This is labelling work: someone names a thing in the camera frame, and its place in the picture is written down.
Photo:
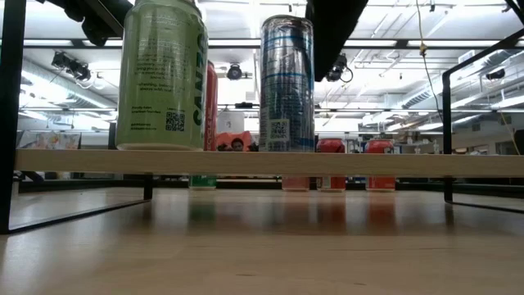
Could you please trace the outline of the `red can recycle me print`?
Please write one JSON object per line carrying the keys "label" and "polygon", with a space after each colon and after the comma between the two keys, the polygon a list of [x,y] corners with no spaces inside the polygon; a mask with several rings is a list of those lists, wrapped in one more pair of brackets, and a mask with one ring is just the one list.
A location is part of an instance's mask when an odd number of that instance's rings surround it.
{"label": "red can recycle me print", "polygon": [[216,150],[216,120],[218,114],[218,76],[214,64],[209,61],[207,66],[206,85],[206,122],[204,133],[204,150]]}

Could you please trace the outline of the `light green Sanzo can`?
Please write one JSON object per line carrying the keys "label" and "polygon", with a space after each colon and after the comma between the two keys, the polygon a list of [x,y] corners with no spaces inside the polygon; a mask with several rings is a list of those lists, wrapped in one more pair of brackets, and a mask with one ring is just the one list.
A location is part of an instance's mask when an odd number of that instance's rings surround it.
{"label": "light green Sanzo can", "polygon": [[136,0],[124,20],[119,150],[203,148],[207,51],[194,0]]}

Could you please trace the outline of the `red can with black label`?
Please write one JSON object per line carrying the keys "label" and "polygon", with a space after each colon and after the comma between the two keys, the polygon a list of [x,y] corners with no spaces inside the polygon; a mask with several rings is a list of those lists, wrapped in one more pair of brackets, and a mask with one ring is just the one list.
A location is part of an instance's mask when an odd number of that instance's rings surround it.
{"label": "red can with black label", "polygon": [[[316,152],[344,153],[345,145],[340,138],[321,138],[317,142]],[[346,178],[338,176],[323,176],[316,180],[317,190],[321,192],[343,192],[346,190]]]}

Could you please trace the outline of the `black metal shelf frame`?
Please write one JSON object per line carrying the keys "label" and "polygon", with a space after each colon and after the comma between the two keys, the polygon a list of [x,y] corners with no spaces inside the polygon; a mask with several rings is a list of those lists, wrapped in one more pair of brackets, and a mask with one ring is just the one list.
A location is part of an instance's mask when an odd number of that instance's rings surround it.
{"label": "black metal shelf frame", "polygon": [[143,200],[152,199],[154,174],[168,175],[380,175],[444,178],[444,200],[453,201],[458,177],[524,178],[524,156],[458,156],[452,153],[450,89],[445,88],[444,152],[441,155],[335,154],[296,152],[185,152],[118,150],[16,150],[26,0],[6,0],[0,52],[0,234],[15,234],[114,210],[106,206],[10,226],[12,174],[23,171],[83,171],[144,174]]}

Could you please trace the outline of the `dark green soda can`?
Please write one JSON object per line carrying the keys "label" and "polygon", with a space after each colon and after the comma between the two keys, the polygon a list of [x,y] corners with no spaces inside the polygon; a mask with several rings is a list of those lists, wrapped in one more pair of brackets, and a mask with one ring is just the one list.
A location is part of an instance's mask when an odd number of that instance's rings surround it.
{"label": "dark green soda can", "polygon": [[189,188],[193,190],[214,190],[216,185],[215,176],[193,175],[189,178]]}

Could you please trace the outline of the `black rig frame with lights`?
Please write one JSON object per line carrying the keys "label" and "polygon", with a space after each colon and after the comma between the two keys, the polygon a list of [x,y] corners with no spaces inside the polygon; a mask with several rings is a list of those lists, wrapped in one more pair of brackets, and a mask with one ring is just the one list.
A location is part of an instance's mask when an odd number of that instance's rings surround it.
{"label": "black rig frame with lights", "polygon": [[[436,50],[469,50],[484,49],[499,42],[493,39],[426,39],[423,41],[430,49]],[[110,39],[98,47],[87,39],[25,39],[24,48],[74,48],[74,49],[120,49],[123,41]],[[400,49],[415,50],[419,48],[419,39],[348,39],[343,49]],[[260,39],[210,39],[212,49],[259,49]]]}

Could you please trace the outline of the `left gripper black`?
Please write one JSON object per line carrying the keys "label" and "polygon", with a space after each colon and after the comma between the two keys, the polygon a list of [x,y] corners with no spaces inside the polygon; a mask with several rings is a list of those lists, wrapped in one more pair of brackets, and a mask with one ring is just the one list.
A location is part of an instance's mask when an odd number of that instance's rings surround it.
{"label": "left gripper black", "polygon": [[82,25],[87,39],[101,47],[111,38],[122,37],[124,18],[133,4],[128,0],[36,0],[50,2]]}

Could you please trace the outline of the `silver and orange beverage can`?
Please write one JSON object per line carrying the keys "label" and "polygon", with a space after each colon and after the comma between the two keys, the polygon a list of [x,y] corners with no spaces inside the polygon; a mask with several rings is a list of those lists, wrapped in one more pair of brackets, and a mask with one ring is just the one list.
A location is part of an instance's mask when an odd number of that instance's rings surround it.
{"label": "silver and orange beverage can", "polygon": [[282,177],[282,190],[292,192],[309,191],[309,177]]}

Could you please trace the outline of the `person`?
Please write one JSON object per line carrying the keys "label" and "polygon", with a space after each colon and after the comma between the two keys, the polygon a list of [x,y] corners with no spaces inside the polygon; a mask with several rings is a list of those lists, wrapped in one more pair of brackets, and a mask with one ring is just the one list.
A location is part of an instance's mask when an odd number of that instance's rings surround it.
{"label": "person", "polygon": [[242,152],[244,150],[244,142],[240,138],[235,138],[230,144],[220,144],[217,149],[221,152]]}

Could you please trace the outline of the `slim silver blue beverage can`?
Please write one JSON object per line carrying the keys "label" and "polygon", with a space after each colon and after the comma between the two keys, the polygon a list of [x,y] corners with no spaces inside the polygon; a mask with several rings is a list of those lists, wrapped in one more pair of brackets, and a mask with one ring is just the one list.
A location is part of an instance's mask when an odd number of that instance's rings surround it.
{"label": "slim silver blue beverage can", "polygon": [[261,28],[260,150],[314,151],[314,41],[309,20],[277,15]]}

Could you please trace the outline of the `red can with QR code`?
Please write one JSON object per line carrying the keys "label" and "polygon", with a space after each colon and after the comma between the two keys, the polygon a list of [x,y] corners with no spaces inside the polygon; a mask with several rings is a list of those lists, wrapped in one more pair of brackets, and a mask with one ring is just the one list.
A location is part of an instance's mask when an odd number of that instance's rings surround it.
{"label": "red can with QR code", "polygon": [[[367,142],[365,153],[393,153],[394,145],[388,139],[372,139]],[[396,178],[391,176],[369,176],[366,180],[368,191],[395,191]]]}

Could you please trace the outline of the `orange fabric object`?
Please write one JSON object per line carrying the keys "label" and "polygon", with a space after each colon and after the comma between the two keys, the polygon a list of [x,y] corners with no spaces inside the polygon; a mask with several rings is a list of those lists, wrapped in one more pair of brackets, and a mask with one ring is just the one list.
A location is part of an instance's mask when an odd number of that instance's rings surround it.
{"label": "orange fabric object", "polygon": [[249,131],[244,131],[244,132],[241,132],[241,133],[221,133],[221,134],[218,134],[216,136],[216,146],[218,147],[222,143],[230,144],[232,142],[232,140],[235,139],[235,138],[240,138],[244,142],[244,150],[243,150],[243,152],[249,152],[251,150],[251,133]]}

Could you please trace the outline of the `colourful poster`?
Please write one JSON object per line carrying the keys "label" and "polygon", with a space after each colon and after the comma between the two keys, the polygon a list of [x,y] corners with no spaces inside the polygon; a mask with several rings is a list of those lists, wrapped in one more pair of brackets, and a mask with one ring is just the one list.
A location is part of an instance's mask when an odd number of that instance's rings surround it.
{"label": "colourful poster", "polygon": [[80,133],[55,133],[24,131],[18,148],[46,150],[76,150],[81,140]]}

